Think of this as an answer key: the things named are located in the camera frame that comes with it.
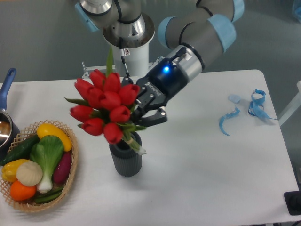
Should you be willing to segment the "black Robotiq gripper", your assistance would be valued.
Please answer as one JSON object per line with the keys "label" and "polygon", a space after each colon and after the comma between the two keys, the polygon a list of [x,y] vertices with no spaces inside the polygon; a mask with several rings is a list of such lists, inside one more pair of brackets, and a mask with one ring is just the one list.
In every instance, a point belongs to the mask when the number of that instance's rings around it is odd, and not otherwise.
{"label": "black Robotiq gripper", "polygon": [[[140,104],[131,115],[135,125],[150,127],[167,122],[165,107],[167,102],[174,97],[188,83],[186,75],[180,67],[169,58],[164,58],[155,65],[144,77],[137,80],[141,88],[137,99]],[[135,85],[131,77],[124,77],[121,86]],[[148,117],[143,117],[148,111],[157,111]]]}

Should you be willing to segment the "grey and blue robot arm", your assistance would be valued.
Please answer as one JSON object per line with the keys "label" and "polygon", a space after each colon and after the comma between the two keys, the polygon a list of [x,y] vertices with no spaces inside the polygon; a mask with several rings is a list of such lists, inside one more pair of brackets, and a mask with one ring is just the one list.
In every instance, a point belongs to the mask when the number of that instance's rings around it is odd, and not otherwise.
{"label": "grey and blue robot arm", "polygon": [[158,27],[138,0],[79,0],[75,10],[111,45],[115,70],[124,85],[138,77],[140,92],[131,122],[153,126],[167,120],[167,102],[221,56],[235,41],[233,23],[244,13],[242,0],[199,0],[183,18]]}

